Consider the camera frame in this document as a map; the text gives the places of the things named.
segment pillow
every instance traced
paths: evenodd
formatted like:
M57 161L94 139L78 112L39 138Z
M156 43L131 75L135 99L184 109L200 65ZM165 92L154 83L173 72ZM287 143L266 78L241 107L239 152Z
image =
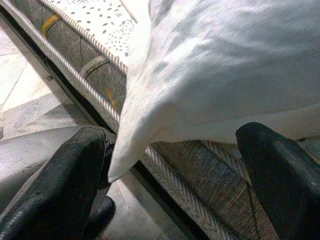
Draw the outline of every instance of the pillow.
M150 0L148 8L109 181L157 141L235 144L248 122L292 139L320 133L320 1Z

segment marble floor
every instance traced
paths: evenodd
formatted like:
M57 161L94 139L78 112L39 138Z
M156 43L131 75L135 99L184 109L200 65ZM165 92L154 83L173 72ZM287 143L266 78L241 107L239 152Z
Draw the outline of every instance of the marble floor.
M0 17L0 139L88 124L91 121ZM116 211L97 239L187 239L131 172L113 183L107 195Z

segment pillowcase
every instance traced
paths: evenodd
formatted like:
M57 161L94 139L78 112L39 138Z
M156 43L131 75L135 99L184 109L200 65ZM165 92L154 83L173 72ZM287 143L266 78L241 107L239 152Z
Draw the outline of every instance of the pillowcase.
M320 1L150 0L139 22L109 181L148 144L236 143L260 122L320 133Z

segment spotted fabric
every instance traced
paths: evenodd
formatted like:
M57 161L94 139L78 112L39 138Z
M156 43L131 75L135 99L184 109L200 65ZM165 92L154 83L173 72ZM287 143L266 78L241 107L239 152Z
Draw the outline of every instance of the spotted fabric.
M126 64L135 21L119 0L52 0L82 28Z

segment mattress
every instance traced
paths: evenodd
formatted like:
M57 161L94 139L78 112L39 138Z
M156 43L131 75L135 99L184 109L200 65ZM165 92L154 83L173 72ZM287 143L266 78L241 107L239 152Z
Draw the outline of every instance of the mattress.
M135 54L132 34L146 17L140 10L147 8L147 1L0 0L0 4L117 132L127 66ZM237 146L157 142L146 149L141 162L210 239L279 239Z

